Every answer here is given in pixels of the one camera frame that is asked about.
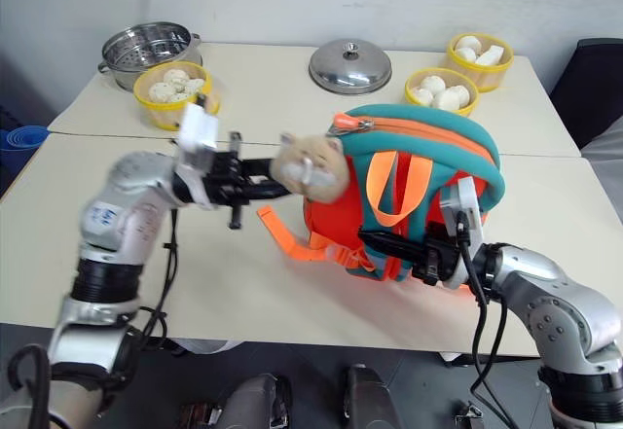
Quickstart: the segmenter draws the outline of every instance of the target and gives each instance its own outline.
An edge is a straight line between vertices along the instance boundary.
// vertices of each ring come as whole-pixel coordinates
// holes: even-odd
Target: orange strap
[[[369,271],[375,269],[374,265],[365,256],[363,246],[356,250],[348,249],[317,232],[311,232],[309,245],[302,246],[296,241],[290,230],[279,220],[272,207],[267,205],[260,208],[257,211],[257,215],[279,247],[291,259],[309,262],[331,260],[345,268],[363,267]]]
[[[489,150],[487,150],[484,146],[477,144],[473,140],[470,140],[464,135],[461,135],[453,130],[447,130],[435,125],[427,125],[425,123],[415,121],[405,122],[405,120],[396,118],[374,118],[374,123],[376,128],[379,130],[389,130],[401,134],[413,135],[414,137],[420,137],[426,140],[432,140],[434,142],[453,144],[473,154],[479,155],[491,163],[494,162]]]
[[[385,213],[379,206],[395,159],[396,152],[394,151],[378,152],[374,154],[366,178],[366,194],[368,195],[368,201],[370,202],[377,221],[384,227],[393,227],[420,205],[421,200],[426,194],[430,173],[432,172],[432,160],[415,155],[411,156],[402,206],[398,213]]]

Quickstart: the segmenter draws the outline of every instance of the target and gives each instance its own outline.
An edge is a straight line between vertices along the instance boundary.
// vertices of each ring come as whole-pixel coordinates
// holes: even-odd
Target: robotic arm
[[[47,411],[53,427],[88,427],[131,380],[145,340],[130,325],[139,309],[138,278],[168,210],[192,202],[205,209],[230,206],[230,228],[239,229],[243,205],[288,194],[271,180],[269,160],[238,159],[239,134],[232,135],[229,152],[216,152],[215,138],[215,119],[205,114],[201,100],[190,105],[177,156],[122,158],[85,210],[77,276],[48,351]],[[256,183],[252,176],[265,179]],[[614,343],[621,323],[615,307],[540,254],[483,243],[470,178],[448,189],[441,206],[449,236],[457,234],[459,213],[466,214],[469,255],[488,298],[505,298],[536,342],[555,427],[623,428],[623,362]],[[381,252],[414,262],[413,276],[425,283],[443,281],[456,288],[468,282],[451,240],[430,236],[415,244],[388,232],[361,232],[360,237]],[[23,386],[0,404],[1,425],[28,427],[32,411],[33,399]]]
[[[123,157],[84,211],[77,275],[48,349],[53,427],[88,427],[131,380],[146,340],[130,325],[140,307],[139,275],[167,211],[225,205],[232,207],[230,228],[239,229],[243,205],[288,194],[270,178],[270,160],[238,158],[238,133],[229,151],[216,151],[216,118],[204,112],[201,97],[185,113],[175,157]],[[30,393],[22,386],[0,404],[0,426],[29,427]]]
[[[455,238],[465,216],[469,255],[488,300],[506,299],[524,323],[543,362],[539,378],[551,392],[557,429],[623,428],[623,359],[615,344],[621,319],[601,293],[576,283],[547,257],[508,244],[483,242],[473,180],[442,192],[440,205],[449,237],[433,235],[423,245],[387,232],[360,232],[374,249],[414,262],[413,276],[457,288],[468,280]]]

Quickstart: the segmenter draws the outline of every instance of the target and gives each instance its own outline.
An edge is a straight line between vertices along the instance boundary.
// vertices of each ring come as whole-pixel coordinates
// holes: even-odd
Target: white label
[[[186,105],[182,126],[177,134],[179,147],[191,154],[202,147],[216,149],[218,119],[193,103]]]
[[[114,229],[122,208],[106,202],[95,202],[87,213],[85,229],[93,234],[102,234]]]

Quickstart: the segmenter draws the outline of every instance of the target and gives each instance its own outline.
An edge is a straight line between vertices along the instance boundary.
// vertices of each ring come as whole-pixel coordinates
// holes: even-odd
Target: white table
[[[440,53],[387,52],[393,74],[374,93],[343,96],[318,87],[308,74],[315,48],[202,44],[205,67],[222,98],[220,139],[230,130],[245,142],[278,143],[284,131],[324,132],[333,115],[370,103],[404,102],[408,77],[439,65]],[[579,157],[530,61],[517,56],[501,87],[482,93],[471,119],[494,138],[501,153]],[[52,132],[79,135],[170,138],[145,118],[131,93],[108,75],[96,74],[76,100],[50,125]]]
[[[0,205],[0,322],[55,324],[75,274],[81,211],[114,161],[135,150],[173,147],[158,139],[48,138]],[[242,148],[247,158],[274,152]],[[487,239],[550,256],[623,313],[623,228],[588,162],[504,156],[502,164],[508,189],[487,222]],[[229,210],[180,212],[180,271],[165,306],[171,336],[469,351],[477,308],[468,293],[290,261],[253,213],[259,206],[244,211],[240,232],[227,229]],[[306,232],[299,197],[273,206],[292,231]],[[167,237],[165,221],[157,245]],[[157,248],[141,277],[144,303],[155,303],[164,270],[165,250]],[[497,314],[492,306],[483,346],[491,344]],[[536,354],[514,316],[500,352]]]

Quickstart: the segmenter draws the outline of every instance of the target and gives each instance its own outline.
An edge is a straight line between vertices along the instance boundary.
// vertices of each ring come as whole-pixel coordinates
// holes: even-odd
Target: backpack zipper
[[[369,116],[349,116],[345,113],[335,115],[333,125],[327,132],[328,136],[341,136],[355,132],[367,132],[369,130],[386,130],[414,137],[425,138],[437,142],[450,143],[493,162],[489,151],[473,140],[457,134],[452,130],[443,129],[435,125],[427,125],[415,121],[401,120],[399,118],[371,118]]]

